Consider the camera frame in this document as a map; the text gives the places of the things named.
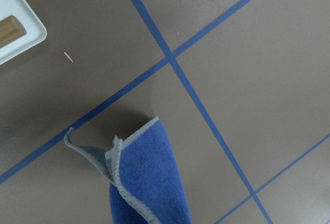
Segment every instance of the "folded blue cloth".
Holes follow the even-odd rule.
[[[170,140],[154,117],[126,140],[115,137],[114,147],[65,143],[85,156],[110,180],[110,206],[114,224],[192,223]]]

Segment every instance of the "gray floor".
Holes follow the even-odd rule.
[[[172,51],[239,1],[142,0]],[[130,0],[27,2],[48,36],[0,66],[0,179],[164,61]],[[167,64],[120,91],[73,140],[109,149],[115,134],[126,138],[158,115],[194,223],[325,224],[328,17],[330,0],[251,0],[176,58],[197,95]],[[112,223],[107,180],[63,142],[8,177],[0,199],[0,223]]]

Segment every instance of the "blue cloth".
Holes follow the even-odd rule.
[[[158,117],[124,141],[116,137],[114,148],[106,153],[73,145],[71,132],[65,136],[65,143],[111,182],[114,224],[192,223],[171,143]]]

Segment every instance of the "white speck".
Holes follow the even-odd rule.
[[[73,63],[72,59],[70,58],[70,56],[66,52],[64,52],[64,55]]]

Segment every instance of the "towel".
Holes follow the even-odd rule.
[[[115,137],[109,151],[72,144],[72,132],[65,143],[110,181],[114,224],[192,223],[171,143],[158,117],[125,140]]]

